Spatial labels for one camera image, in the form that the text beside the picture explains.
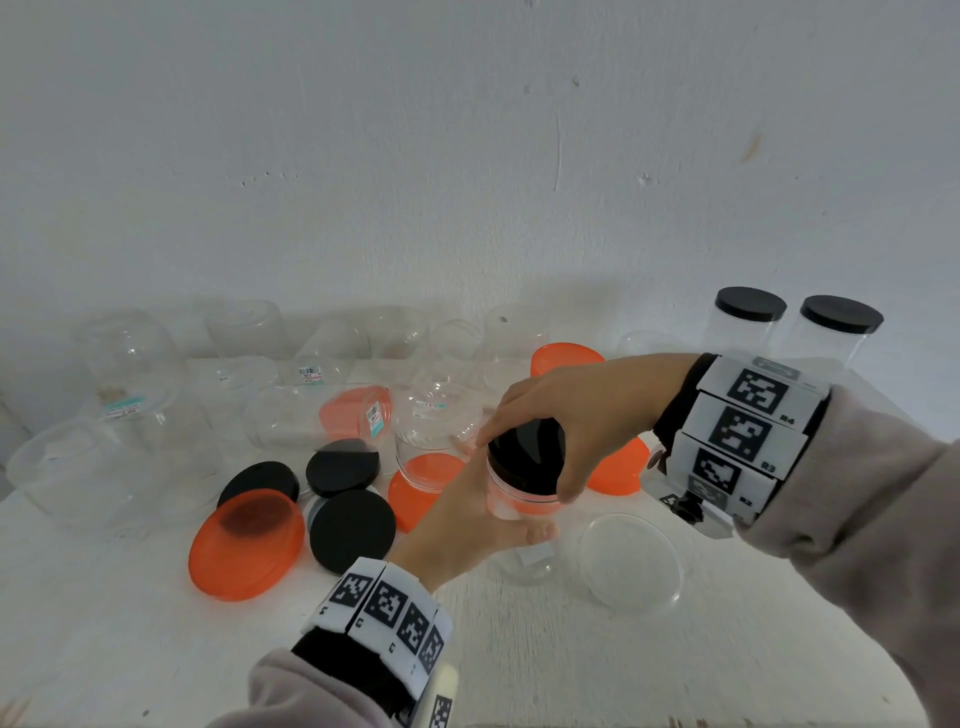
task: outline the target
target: painted wall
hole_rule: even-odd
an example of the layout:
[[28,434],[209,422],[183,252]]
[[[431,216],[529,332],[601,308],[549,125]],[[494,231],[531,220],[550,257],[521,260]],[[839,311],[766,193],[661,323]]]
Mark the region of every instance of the painted wall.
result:
[[0,4],[0,386],[34,428],[71,323],[548,302],[696,339],[713,292],[872,303],[859,370],[960,434],[950,0]]

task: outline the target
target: white wooden tabletop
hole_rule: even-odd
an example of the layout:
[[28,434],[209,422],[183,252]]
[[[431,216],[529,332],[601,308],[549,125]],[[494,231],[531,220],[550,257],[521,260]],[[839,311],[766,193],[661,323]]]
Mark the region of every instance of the white wooden tabletop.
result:
[[[276,453],[234,452],[224,482],[265,455]],[[283,459],[302,474],[306,456]],[[682,555],[667,615],[612,613],[569,558],[595,514],[617,511],[653,522]],[[187,576],[198,525],[81,540],[20,494],[0,503],[0,714],[29,701],[18,725],[195,726],[245,705],[250,666],[296,641],[335,577],[305,548],[266,594],[215,601]],[[587,493],[561,526],[555,581],[516,587],[483,565],[441,589],[457,725],[925,725],[893,662],[788,564],[710,541],[644,494]]]

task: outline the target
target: qr code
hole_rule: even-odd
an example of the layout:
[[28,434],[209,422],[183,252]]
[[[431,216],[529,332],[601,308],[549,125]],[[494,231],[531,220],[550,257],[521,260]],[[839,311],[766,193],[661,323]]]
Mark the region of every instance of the qr code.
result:
[[385,581],[381,581],[376,585],[376,589],[363,611],[393,629],[400,617],[400,611],[406,603],[406,594],[398,591]]
[[363,599],[373,579],[363,574],[347,573],[330,597],[334,604],[343,604],[345,607],[355,607]]
[[720,415],[708,441],[752,463],[772,428],[773,424],[766,420],[734,407],[727,407]]
[[416,655],[429,626],[430,620],[418,609],[416,604],[410,602],[410,608],[403,616],[399,629],[396,630],[396,635],[400,637],[400,641],[406,644],[407,648]]
[[700,448],[693,461],[693,474],[724,493],[731,494],[742,471],[726,458]]
[[444,696],[437,695],[433,701],[433,713],[430,714],[429,728],[446,728],[450,722],[450,710],[453,708],[453,701]]
[[429,675],[433,672],[433,666],[437,664],[437,660],[440,658],[440,653],[444,650],[444,638],[440,636],[440,632],[437,631],[437,628],[434,627],[430,630],[430,635],[423,642],[423,647],[420,649],[420,664],[423,665],[423,669],[426,670],[426,673]]
[[801,372],[799,369],[788,367],[786,364],[780,364],[773,359],[765,359],[762,356],[757,356],[754,358],[753,364],[758,369],[762,369],[764,372],[769,372],[772,375],[782,376],[784,379],[789,379],[790,381],[800,380]]
[[772,415],[789,391],[790,387],[783,382],[745,369],[736,378],[727,397]]
[[727,496],[710,488],[703,480],[688,475],[686,477],[686,488],[694,496],[701,497],[707,503],[713,503],[721,511],[727,510]]

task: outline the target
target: black lid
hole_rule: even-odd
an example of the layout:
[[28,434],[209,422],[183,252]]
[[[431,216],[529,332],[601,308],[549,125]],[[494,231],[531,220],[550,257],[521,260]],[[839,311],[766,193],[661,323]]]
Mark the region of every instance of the black lid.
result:
[[306,465],[306,482],[320,497],[363,490],[380,475],[380,453],[355,438],[317,450]]
[[744,321],[779,321],[786,310],[786,301],[780,296],[742,285],[721,288],[713,304]]
[[361,556],[382,559],[395,535],[396,519],[386,500],[373,491],[347,491],[314,516],[310,550],[324,569],[342,574]]
[[883,314],[872,306],[840,296],[810,296],[800,313],[817,326],[843,333],[873,333],[883,323]]
[[232,497],[259,488],[280,491],[295,503],[300,496],[300,481],[297,480],[294,472],[283,463],[267,460],[251,465],[236,474],[220,494],[220,499],[217,500],[217,508]]
[[487,460],[507,485],[534,496],[554,496],[564,469],[564,429],[554,419],[531,420],[494,437]]

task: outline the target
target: sleeve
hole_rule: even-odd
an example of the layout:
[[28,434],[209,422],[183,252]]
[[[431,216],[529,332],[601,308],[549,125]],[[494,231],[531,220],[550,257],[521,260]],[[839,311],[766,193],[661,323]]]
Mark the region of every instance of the sleeve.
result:
[[780,492],[744,540],[788,558],[900,665],[931,725],[960,725],[960,443],[834,387]]
[[249,708],[221,716],[209,728],[391,728],[373,700],[286,649],[253,666],[249,700]]

